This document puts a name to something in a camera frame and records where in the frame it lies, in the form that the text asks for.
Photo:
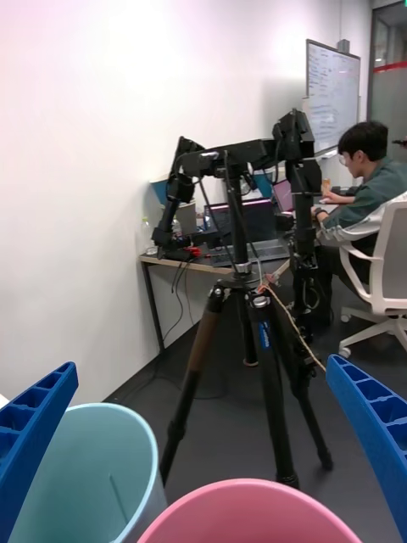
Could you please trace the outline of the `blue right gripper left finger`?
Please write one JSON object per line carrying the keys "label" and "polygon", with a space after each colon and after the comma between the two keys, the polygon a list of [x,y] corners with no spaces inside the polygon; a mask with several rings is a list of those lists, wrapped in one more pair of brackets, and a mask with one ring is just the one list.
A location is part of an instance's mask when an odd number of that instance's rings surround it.
{"label": "blue right gripper left finger", "polygon": [[1,408],[1,541],[7,542],[59,422],[79,386],[69,361]]}

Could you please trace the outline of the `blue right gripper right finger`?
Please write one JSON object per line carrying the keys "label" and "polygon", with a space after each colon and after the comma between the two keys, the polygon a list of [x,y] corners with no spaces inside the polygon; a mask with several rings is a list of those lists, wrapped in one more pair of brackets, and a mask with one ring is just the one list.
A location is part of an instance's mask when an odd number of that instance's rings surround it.
{"label": "blue right gripper right finger", "polygon": [[356,433],[402,540],[407,539],[407,404],[340,355],[330,355],[326,382]]}

